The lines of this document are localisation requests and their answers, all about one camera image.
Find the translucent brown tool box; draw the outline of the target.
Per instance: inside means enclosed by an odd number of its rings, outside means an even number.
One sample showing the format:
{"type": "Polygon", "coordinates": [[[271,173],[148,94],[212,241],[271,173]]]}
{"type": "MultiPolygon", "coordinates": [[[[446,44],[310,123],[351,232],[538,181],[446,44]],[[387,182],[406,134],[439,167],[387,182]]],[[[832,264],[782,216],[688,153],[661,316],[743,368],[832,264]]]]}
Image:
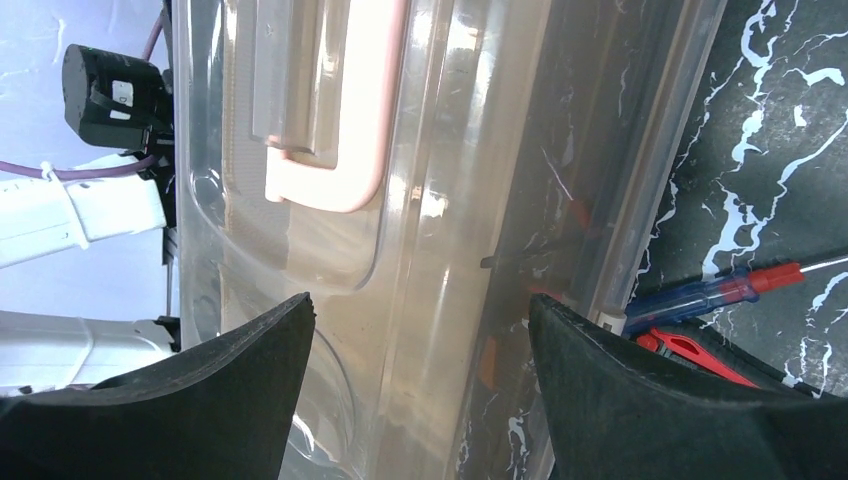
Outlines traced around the translucent brown tool box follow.
{"type": "Polygon", "coordinates": [[[528,333],[619,332],[722,1],[177,1],[183,341],[306,292],[282,479],[545,479],[528,333]]]}

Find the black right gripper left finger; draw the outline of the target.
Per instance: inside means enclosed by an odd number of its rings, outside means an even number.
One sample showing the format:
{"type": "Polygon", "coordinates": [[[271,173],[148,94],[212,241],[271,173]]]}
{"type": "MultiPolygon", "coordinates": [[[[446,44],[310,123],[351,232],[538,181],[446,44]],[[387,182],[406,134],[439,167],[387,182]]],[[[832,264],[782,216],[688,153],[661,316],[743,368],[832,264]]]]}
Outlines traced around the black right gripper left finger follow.
{"type": "Polygon", "coordinates": [[[274,479],[315,329],[307,293],[89,389],[1,402],[5,479],[274,479]]]}

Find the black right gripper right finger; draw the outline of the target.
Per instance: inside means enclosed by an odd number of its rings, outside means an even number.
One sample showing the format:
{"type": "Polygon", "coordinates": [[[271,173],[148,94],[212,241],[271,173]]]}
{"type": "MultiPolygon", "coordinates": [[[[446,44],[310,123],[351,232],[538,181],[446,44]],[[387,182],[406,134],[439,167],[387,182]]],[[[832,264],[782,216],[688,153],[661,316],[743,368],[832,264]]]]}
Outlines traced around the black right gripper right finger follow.
{"type": "Polygon", "coordinates": [[[744,386],[608,332],[545,294],[529,338],[560,479],[843,479],[847,402],[744,386]]]}

